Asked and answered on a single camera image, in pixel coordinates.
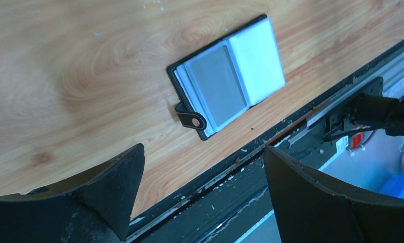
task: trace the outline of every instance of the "wooden table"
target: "wooden table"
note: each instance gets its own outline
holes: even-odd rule
[[[262,13],[287,85],[203,142],[165,68]],[[0,195],[143,143],[138,215],[403,38],[404,0],[1,0]]]

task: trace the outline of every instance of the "black leather strap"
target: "black leather strap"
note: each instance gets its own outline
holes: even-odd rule
[[[188,111],[183,103],[176,105],[175,111],[184,127],[197,130],[204,130],[207,128],[207,120],[197,112]]]

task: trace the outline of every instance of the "black cable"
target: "black cable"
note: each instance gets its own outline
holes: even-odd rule
[[[360,128],[360,129],[351,130],[351,131],[343,132],[343,133],[336,134],[336,135],[324,136],[324,137],[323,137],[323,140],[324,140],[325,142],[330,142],[330,141],[333,141],[333,140],[335,140],[335,139],[342,138],[342,137],[345,137],[345,136],[352,136],[352,135],[355,135],[355,134],[357,134],[357,133],[368,132],[368,131],[374,131],[374,130],[378,130],[378,129],[383,129],[383,128],[375,128],[375,127],[371,127],[371,128]]]

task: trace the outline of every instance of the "card holder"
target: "card holder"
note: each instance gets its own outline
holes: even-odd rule
[[[263,22],[264,26],[256,25],[259,22]],[[252,25],[255,26],[254,28],[264,29],[251,32],[249,30],[252,28],[249,27]],[[266,28],[270,29],[270,33],[268,32],[267,35],[265,33]],[[268,51],[269,55],[265,55],[264,46],[253,47],[250,45],[250,53],[243,51],[246,50],[248,43],[251,41],[256,40],[260,44],[260,37],[265,38],[267,43],[273,46],[275,50],[271,50],[272,47],[267,47],[270,48],[271,52]],[[232,45],[236,48],[236,53],[234,53]],[[248,58],[252,60],[260,59],[259,65],[252,66],[246,63]],[[282,76],[280,78],[282,82],[279,82],[278,87],[272,86],[272,83],[275,82],[273,78],[277,77],[264,78],[266,73],[270,72],[267,70],[272,69],[273,64],[264,66],[260,63],[265,62],[263,58],[268,59],[269,65],[271,65],[273,59],[278,59],[276,62],[279,63],[280,76]],[[239,64],[243,66],[243,73],[239,70]],[[265,14],[171,64],[167,67],[167,73],[181,100],[175,107],[181,124],[184,127],[195,129],[204,141],[285,85],[273,30]],[[258,83],[262,84],[260,89],[257,88]],[[268,94],[265,94],[266,89],[264,88],[266,85],[269,86],[270,93]],[[220,91],[215,90],[215,86],[219,87]],[[251,96],[246,90],[246,86],[252,91]]]

